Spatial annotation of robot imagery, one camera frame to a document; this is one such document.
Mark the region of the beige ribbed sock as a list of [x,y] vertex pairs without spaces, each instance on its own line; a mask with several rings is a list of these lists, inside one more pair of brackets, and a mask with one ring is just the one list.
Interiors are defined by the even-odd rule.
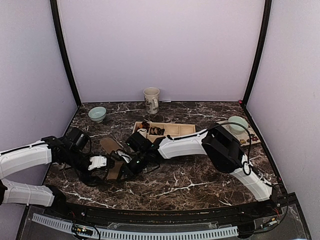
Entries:
[[121,167],[124,164],[124,161],[121,160],[120,156],[117,154],[117,150],[120,150],[121,147],[110,137],[101,139],[100,145],[108,155],[107,163],[109,171],[106,180],[116,182],[121,179]]

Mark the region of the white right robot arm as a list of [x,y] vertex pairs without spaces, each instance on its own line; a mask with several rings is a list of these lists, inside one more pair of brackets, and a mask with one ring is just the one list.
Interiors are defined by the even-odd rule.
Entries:
[[135,132],[126,140],[134,151],[130,162],[121,166],[117,179],[126,181],[141,173],[151,161],[172,159],[180,156],[206,155],[215,169],[237,178],[258,201],[255,213],[266,217],[275,208],[274,186],[251,164],[249,152],[244,152],[241,143],[222,123],[184,136],[158,137],[151,142]]

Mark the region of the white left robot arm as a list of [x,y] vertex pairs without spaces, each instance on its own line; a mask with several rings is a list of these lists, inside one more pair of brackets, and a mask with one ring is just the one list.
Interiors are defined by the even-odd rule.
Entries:
[[62,137],[47,136],[29,145],[2,151],[0,153],[0,202],[1,204],[24,204],[50,207],[60,218],[71,213],[65,203],[65,195],[53,185],[31,185],[8,180],[18,172],[58,163],[71,167],[79,180],[89,187],[96,187],[104,181],[93,176],[96,169],[110,168],[106,155],[84,152],[91,146],[91,138],[79,128],[72,128]]

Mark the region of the wooden compartment tray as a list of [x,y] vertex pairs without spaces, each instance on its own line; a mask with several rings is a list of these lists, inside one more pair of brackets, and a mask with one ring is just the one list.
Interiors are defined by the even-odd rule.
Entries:
[[[151,142],[154,142],[157,138],[166,137],[170,135],[172,138],[180,136],[191,135],[196,132],[196,126],[194,124],[183,124],[183,123],[163,123],[163,122],[149,122],[150,128],[153,126],[165,129],[164,135],[151,135],[150,128],[147,130],[147,138]],[[136,121],[132,130],[132,133],[137,132],[142,121]]]

